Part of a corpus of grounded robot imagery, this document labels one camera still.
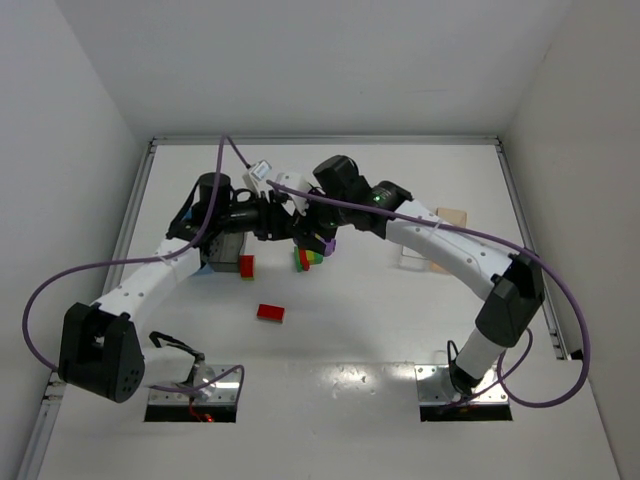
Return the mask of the purple round lego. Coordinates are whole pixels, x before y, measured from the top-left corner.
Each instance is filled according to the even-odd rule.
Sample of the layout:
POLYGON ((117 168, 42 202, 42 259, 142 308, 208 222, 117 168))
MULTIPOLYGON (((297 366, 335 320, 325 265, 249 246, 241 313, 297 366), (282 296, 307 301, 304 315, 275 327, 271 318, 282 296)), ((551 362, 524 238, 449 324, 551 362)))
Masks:
POLYGON ((333 239, 331 239, 329 241, 325 241, 324 242, 324 253, 323 253, 323 256, 324 257, 331 256, 334 253, 335 248, 336 248, 336 239, 335 238, 333 238, 333 239))

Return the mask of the red green lego pile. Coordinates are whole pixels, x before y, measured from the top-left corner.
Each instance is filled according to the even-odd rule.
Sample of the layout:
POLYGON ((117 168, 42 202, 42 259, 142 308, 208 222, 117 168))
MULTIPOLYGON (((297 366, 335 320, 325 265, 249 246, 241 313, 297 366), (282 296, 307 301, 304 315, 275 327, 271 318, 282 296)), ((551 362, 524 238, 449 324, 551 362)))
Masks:
POLYGON ((311 250, 295 247, 293 250, 295 269, 297 272, 309 271, 313 266, 324 261, 324 256, 311 250))

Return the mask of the red lego brick front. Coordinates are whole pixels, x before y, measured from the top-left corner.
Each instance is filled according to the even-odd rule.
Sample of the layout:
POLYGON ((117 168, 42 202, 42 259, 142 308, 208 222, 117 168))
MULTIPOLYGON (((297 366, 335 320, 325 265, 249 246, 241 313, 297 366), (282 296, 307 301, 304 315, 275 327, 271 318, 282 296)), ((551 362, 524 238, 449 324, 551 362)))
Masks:
POLYGON ((284 321, 286 310, 284 307, 260 304, 256 312, 256 318, 262 321, 282 324, 284 321))

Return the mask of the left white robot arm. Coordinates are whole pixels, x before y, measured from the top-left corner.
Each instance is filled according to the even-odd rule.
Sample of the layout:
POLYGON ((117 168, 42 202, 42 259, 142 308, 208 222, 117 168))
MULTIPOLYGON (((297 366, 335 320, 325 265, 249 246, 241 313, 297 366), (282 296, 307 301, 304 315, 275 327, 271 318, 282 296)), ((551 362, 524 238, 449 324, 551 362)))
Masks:
POLYGON ((203 353, 160 336, 149 347, 140 336, 153 312, 184 280, 221 261, 224 245, 288 238, 285 196, 235 189, 225 175, 201 175, 171 220, 155 259, 140 266, 90 305, 65 314, 58 375, 66 383, 122 403, 140 387, 194 386, 203 353))

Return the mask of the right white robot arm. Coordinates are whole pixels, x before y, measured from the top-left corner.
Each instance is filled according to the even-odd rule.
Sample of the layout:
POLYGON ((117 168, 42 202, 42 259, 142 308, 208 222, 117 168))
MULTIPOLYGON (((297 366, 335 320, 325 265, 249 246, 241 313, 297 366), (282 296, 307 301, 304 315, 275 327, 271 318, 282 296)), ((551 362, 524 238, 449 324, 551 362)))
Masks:
POLYGON ((449 362, 453 389, 468 396, 521 335, 544 302, 540 267, 523 254, 507 254, 460 233, 399 185, 370 185, 355 162, 336 155, 313 172, 321 191, 297 192, 313 224, 371 232, 406 247, 455 276, 484 304, 475 327, 449 362))

